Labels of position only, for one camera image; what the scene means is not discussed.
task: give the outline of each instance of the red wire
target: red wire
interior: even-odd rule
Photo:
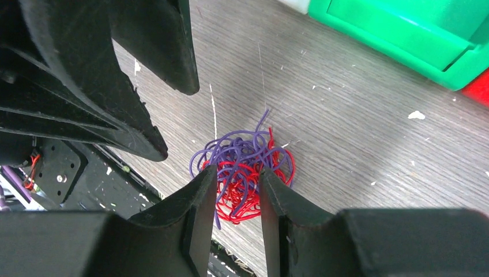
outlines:
[[[268,128],[270,133],[270,140],[268,141],[268,149],[273,149],[275,147],[275,140],[273,139],[272,128]],[[277,169],[274,173],[287,185],[290,186],[292,180],[295,175],[295,160],[289,150],[285,150],[285,152],[291,158],[291,166],[292,170],[290,172],[290,176],[288,178],[285,177],[285,174],[282,170]],[[278,152],[272,153],[272,165],[273,167],[277,167],[279,165],[280,154]],[[209,161],[206,160],[202,164],[202,168],[205,168],[209,164]],[[234,167],[236,162],[233,161],[222,161],[217,165],[217,170],[220,171],[224,168]],[[225,221],[232,222],[233,224],[239,224],[240,222],[248,219],[255,218],[260,216],[261,211],[259,208],[259,194],[256,191],[259,183],[259,173],[263,169],[263,163],[256,163],[254,167],[248,166],[243,163],[238,164],[238,169],[233,172],[233,176],[227,186],[226,191],[223,193],[221,199],[216,203],[216,211],[217,216]],[[223,176],[228,177],[230,175],[229,171],[223,172]],[[238,175],[244,176],[244,180],[239,178]],[[248,184],[253,184],[254,189],[248,188],[248,194],[246,197],[246,201],[241,206],[239,210],[235,212],[233,215],[233,211],[235,211],[238,205],[241,203],[244,197],[244,191],[247,189],[243,181],[246,181]],[[223,187],[225,187],[226,181],[222,181],[217,184],[217,194],[219,195],[222,192]]]
[[[31,174],[28,176],[28,178],[24,181],[24,187],[28,190],[32,190],[34,189],[34,176],[36,175],[36,164],[37,164],[37,161],[39,160],[39,158],[41,158],[41,155],[38,154],[37,156],[31,156],[31,161],[32,161],[32,164],[31,164]]]

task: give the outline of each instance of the floor scratch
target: floor scratch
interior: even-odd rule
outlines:
[[[257,44],[258,44],[258,56],[260,58],[261,84],[263,86],[263,94],[265,95],[265,108],[266,108],[265,76],[263,75],[263,65],[261,63],[261,51],[259,47],[259,42],[257,42]]]
[[[214,113],[214,139],[217,140],[217,115],[216,115],[216,103],[214,102],[214,94],[212,93],[212,85],[209,84],[210,88],[210,101],[212,102],[212,111]]]

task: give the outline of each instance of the red cable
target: red cable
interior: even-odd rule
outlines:
[[[268,149],[271,150],[275,147],[275,140],[273,139],[272,128],[268,128],[270,133],[270,140],[268,141]],[[291,158],[292,170],[290,172],[290,176],[288,178],[285,177],[285,174],[282,170],[277,169],[274,173],[287,185],[290,186],[292,180],[295,175],[295,160],[294,156],[290,153],[289,150],[285,150],[285,152]],[[278,152],[272,153],[272,165],[273,167],[277,167],[279,165],[280,154]],[[209,164],[209,161],[206,160],[202,164],[202,169],[205,168]],[[220,171],[224,168],[234,167],[235,162],[232,161],[222,161],[217,165],[217,170]],[[243,163],[238,164],[238,169],[233,172],[233,176],[231,180],[235,180],[234,182],[230,182],[227,186],[226,191],[221,197],[220,201],[216,203],[216,211],[217,215],[220,219],[232,222],[233,224],[239,224],[241,221],[248,220],[260,216],[260,208],[259,208],[259,194],[256,191],[259,183],[259,173],[263,169],[263,163],[256,163],[254,167],[248,166]],[[229,176],[229,172],[225,171],[224,176]],[[237,178],[238,175],[244,176],[246,182],[248,184],[253,184],[255,189],[248,189],[246,201],[241,206],[241,208],[236,211],[236,214],[231,214],[231,211],[234,211],[238,205],[241,203],[244,198],[244,191],[246,190],[245,185],[243,184],[243,179]],[[217,184],[217,194],[219,195],[222,192],[223,187],[225,187],[226,181],[220,182]]]

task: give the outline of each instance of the white object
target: white object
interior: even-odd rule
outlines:
[[[307,14],[311,0],[279,0],[279,2],[293,8],[301,14]]]
[[[424,116],[424,114],[420,113],[420,111],[414,111],[412,112],[409,116],[408,116],[408,119],[425,119],[426,117]]]

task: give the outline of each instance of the black plastic claw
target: black plastic claw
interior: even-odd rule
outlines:
[[[268,276],[488,276],[489,220],[468,209],[320,209],[260,177]]]
[[[216,173],[208,166],[129,220],[106,212],[4,212],[2,249],[15,251],[0,261],[2,275],[206,276]]]

